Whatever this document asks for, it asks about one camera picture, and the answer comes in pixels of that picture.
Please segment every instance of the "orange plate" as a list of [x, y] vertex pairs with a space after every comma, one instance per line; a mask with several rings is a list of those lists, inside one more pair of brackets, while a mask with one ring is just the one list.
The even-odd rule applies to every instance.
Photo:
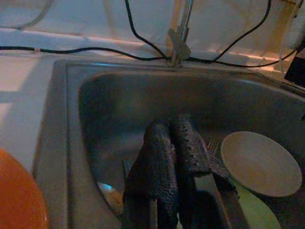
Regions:
[[0, 229], [47, 228], [47, 208], [35, 180], [0, 149]]

